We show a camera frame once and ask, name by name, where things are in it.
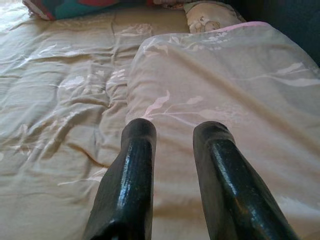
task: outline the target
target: bed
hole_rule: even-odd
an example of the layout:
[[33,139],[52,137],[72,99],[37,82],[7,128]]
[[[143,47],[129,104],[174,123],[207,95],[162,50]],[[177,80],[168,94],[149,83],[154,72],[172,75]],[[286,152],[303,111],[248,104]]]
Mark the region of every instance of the bed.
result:
[[0,4],[1,240],[81,239],[136,118],[158,133],[152,239],[209,239],[192,147],[207,120],[319,239],[320,71],[285,35],[258,21],[190,34],[183,11],[144,6],[49,22]]

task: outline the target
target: blanket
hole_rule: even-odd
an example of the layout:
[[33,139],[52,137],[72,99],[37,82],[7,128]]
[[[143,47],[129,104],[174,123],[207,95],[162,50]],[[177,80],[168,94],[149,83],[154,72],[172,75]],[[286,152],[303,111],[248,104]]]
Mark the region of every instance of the blanket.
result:
[[153,239],[209,239],[193,156],[193,130],[226,125],[304,240],[320,235],[320,71],[264,22],[154,36],[128,80],[127,123],[157,129]]

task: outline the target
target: bedsheet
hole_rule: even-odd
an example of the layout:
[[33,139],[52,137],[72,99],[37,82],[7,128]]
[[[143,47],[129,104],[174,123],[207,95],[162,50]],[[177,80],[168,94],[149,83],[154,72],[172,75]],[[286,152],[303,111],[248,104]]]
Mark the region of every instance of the bedsheet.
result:
[[0,1],[0,239],[80,240],[120,150],[131,62],[182,11],[135,7],[48,22]]
[[301,239],[319,240],[320,70],[289,38],[265,22],[154,36],[127,92],[127,122],[157,129],[154,239],[209,239],[192,140],[195,126],[218,121]]

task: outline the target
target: colorful pillow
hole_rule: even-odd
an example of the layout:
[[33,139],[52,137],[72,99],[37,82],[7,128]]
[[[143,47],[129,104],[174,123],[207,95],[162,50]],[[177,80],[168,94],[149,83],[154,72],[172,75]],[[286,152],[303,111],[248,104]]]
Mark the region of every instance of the colorful pillow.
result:
[[45,20],[65,19],[90,14],[117,3],[145,3],[146,1],[147,0],[22,0],[31,13]]

